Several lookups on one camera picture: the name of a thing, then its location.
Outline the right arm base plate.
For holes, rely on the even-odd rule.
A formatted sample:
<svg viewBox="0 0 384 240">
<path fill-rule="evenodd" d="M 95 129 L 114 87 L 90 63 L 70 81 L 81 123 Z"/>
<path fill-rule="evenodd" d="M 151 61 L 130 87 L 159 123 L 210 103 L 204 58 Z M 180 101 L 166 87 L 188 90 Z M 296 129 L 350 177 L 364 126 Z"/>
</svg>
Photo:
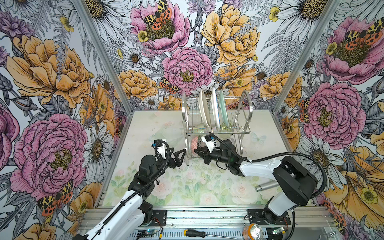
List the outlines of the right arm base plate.
<svg viewBox="0 0 384 240">
<path fill-rule="evenodd" d="M 247 209 L 245 219 L 250 223 L 258 225 L 291 225 L 291 219 L 288 212 L 284 212 L 282 216 L 276 216 L 269 210 L 264 209 Z"/>
</svg>

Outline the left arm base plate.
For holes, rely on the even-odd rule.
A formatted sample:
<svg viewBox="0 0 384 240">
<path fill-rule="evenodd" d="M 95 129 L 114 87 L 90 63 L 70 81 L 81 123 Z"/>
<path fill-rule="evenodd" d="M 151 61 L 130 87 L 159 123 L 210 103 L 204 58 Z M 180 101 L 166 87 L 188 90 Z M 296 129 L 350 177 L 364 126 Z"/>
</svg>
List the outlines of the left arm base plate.
<svg viewBox="0 0 384 240">
<path fill-rule="evenodd" d="M 167 223 L 167 210 L 150 210 L 145 213 L 142 226 L 165 227 Z"/>
</svg>

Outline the steel two-tier dish rack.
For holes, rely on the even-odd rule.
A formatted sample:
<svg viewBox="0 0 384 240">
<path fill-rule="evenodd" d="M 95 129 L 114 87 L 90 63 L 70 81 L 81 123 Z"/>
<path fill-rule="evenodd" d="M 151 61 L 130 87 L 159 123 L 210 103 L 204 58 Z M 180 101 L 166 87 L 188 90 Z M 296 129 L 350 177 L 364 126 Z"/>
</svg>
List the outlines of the steel two-tier dish rack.
<svg viewBox="0 0 384 240">
<path fill-rule="evenodd" d="M 194 150 L 205 144 L 200 139 L 213 133 L 222 140 L 229 139 L 237 153 L 243 154 L 243 140 L 251 132 L 253 107 L 248 91 L 239 97 L 225 96 L 223 91 L 212 90 L 208 97 L 201 91 L 195 96 L 182 97 L 182 123 L 188 162 L 200 157 Z"/>
</svg>

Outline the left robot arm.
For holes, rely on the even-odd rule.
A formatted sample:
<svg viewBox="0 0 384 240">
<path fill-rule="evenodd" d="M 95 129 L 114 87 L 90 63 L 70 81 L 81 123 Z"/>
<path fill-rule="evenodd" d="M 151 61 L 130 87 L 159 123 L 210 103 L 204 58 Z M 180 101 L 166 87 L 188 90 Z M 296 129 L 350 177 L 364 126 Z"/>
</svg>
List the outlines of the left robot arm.
<svg viewBox="0 0 384 240">
<path fill-rule="evenodd" d="M 146 202 L 155 188 L 155 183 L 167 168 L 180 167 L 187 150 L 175 151 L 155 149 L 155 155 L 142 158 L 139 171 L 135 174 L 127 192 L 95 227 L 85 235 L 76 234 L 74 240 L 125 240 L 142 225 L 155 220 L 153 205 Z"/>
</svg>

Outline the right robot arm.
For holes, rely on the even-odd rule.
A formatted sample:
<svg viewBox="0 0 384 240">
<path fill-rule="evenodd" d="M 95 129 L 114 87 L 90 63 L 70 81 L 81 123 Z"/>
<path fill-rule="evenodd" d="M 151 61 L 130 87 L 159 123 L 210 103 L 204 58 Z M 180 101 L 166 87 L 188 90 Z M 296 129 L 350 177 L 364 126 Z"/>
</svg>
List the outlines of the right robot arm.
<svg viewBox="0 0 384 240">
<path fill-rule="evenodd" d="M 294 153 L 280 153 L 259 160 L 249 160 L 238 154 L 230 140 L 219 141 L 203 137 L 204 146 L 194 150 L 205 164 L 212 161 L 226 165 L 233 175 L 261 177 L 272 180 L 282 192 L 272 197 L 256 217 L 267 224 L 275 224 L 288 210 L 305 206 L 315 196 L 318 179 L 293 157 Z"/>
</svg>

